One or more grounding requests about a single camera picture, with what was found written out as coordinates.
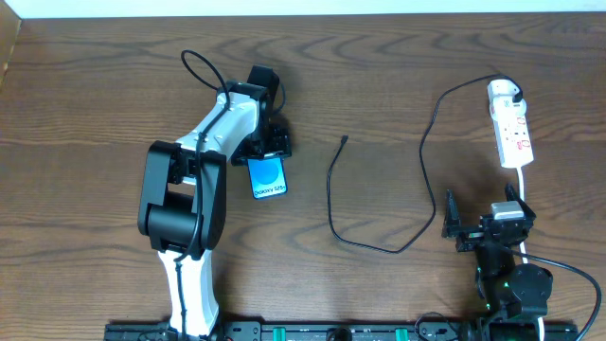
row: white backdrop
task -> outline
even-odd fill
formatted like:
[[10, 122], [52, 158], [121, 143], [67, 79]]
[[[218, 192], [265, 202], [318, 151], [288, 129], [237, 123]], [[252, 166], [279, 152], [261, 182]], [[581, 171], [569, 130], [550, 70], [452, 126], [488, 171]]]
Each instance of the white backdrop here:
[[606, 0], [6, 0], [6, 2], [23, 19], [606, 10]]

